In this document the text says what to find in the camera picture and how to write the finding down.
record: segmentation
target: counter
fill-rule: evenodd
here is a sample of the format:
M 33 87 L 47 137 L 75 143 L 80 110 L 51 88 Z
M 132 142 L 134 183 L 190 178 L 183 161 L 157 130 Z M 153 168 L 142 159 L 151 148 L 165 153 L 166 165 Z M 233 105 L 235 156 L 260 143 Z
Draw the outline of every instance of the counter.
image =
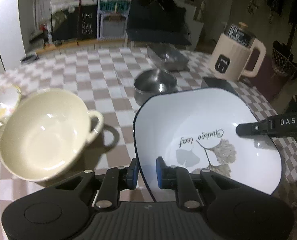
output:
M 203 77 L 213 76 L 206 67 L 210 56 L 199 52 L 183 53 L 190 58 L 190 72 L 175 73 L 178 89 L 200 88 Z M 144 48 L 78 51 L 8 70 L 0 74 L 0 85 L 9 82 L 17 84 L 24 94 L 49 87 L 70 90 L 77 94 L 89 109 L 102 112 L 106 124 L 104 131 L 85 149 L 82 158 L 63 177 L 83 170 L 94 170 L 96 174 L 103 174 L 111 167 L 128 166 L 130 160 L 135 157 L 132 125 L 139 106 L 134 99 L 133 82 L 141 71 L 152 67 L 154 66 Z M 276 114 L 255 87 L 242 82 L 230 84 L 258 120 Z M 282 179 L 273 194 L 291 205 L 297 199 L 297 143 L 293 138 L 274 138 L 273 141 L 282 158 Z M 23 181 L 12 176 L 0 162 L 0 220 L 3 210 L 12 201 L 53 182 L 54 180 L 36 184 Z M 136 190 L 121 192 L 121 199 L 151 201 L 141 178 Z M 3 239 L 1 222 L 0 239 Z

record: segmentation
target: basket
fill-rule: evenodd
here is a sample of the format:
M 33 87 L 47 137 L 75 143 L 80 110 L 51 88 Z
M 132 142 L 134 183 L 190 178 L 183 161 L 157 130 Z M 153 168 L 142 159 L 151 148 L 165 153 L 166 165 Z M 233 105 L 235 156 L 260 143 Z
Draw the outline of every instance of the basket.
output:
M 283 77 L 292 76 L 295 73 L 297 66 L 289 58 L 273 48 L 272 68 L 275 73 Z

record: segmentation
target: white bowl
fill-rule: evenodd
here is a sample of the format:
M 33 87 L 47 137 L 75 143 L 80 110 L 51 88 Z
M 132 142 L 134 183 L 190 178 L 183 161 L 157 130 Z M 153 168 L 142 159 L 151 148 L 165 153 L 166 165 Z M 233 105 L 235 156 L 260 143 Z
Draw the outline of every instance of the white bowl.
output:
M 133 129 L 136 156 L 146 186 L 157 201 L 173 201 L 158 188 L 156 158 L 198 173 L 209 168 L 271 194 L 281 179 L 280 154 L 268 136 L 240 138 L 236 126 L 257 122 L 236 95 L 218 88 L 191 90 L 149 99 Z
M 6 85 L 0 87 L 0 119 L 10 116 L 22 98 L 19 87 Z
M 93 117 L 98 124 L 90 133 Z M 20 103 L 6 122 L 0 137 L 0 160 L 21 179 L 51 179 L 72 166 L 103 124 L 102 114 L 87 110 L 73 93 L 42 90 Z

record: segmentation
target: ginkgo leaf print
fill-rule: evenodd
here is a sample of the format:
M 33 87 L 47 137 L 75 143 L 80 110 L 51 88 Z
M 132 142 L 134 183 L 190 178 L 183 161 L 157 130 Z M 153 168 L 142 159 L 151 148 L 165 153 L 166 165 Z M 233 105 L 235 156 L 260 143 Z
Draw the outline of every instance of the ginkgo leaf print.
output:
M 209 166 L 207 167 L 207 169 L 230 178 L 231 177 L 231 169 L 228 164 L 233 163 L 236 160 L 235 147 L 232 144 L 230 144 L 228 142 L 228 140 L 221 139 L 221 141 L 219 142 L 218 145 L 216 145 L 215 147 L 208 149 L 208 150 L 214 152 L 218 163 L 220 163 L 221 165 L 213 166 L 210 163 L 210 159 L 207 155 L 206 148 L 204 148 L 205 154 L 207 156 L 207 160 L 209 162 Z
M 230 174 L 231 174 L 231 169 L 228 166 L 228 164 L 222 164 L 219 166 L 213 166 L 212 164 L 209 164 L 209 166 L 206 169 L 217 172 L 218 174 L 221 174 L 225 177 L 230 177 Z M 192 171 L 192 173 L 200 174 L 201 170 L 204 170 L 204 169 L 196 169 L 196 170 Z
M 193 153 L 192 150 L 186 151 L 182 149 L 178 149 L 176 151 L 177 162 L 181 165 L 185 164 L 185 166 L 192 167 L 200 162 L 200 159 L 197 155 Z
M 230 144 L 228 140 L 222 138 L 218 145 L 209 150 L 214 152 L 217 161 L 220 164 L 235 162 L 236 150 L 234 145 Z
M 231 169 L 228 164 L 222 164 L 219 166 L 209 165 L 207 168 L 223 176 L 231 177 Z

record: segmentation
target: kettle handle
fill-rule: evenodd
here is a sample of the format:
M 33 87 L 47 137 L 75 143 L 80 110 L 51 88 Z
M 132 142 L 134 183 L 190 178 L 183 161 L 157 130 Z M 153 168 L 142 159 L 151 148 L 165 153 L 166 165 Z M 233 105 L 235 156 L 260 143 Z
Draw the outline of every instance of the kettle handle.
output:
M 246 66 L 248 61 L 250 60 L 250 57 L 252 55 L 252 52 L 254 49 L 258 49 L 259 50 L 259 55 L 258 55 L 258 59 L 256 61 L 255 67 L 252 71 L 250 70 L 246 70 Z M 263 63 L 264 57 L 266 55 L 266 48 L 264 46 L 264 44 L 262 42 L 260 42 L 258 39 L 255 39 L 253 41 L 252 46 L 250 47 L 250 55 L 245 63 L 244 69 L 241 73 L 241 76 L 245 76 L 245 77 L 255 77 L 261 67 L 261 64 Z

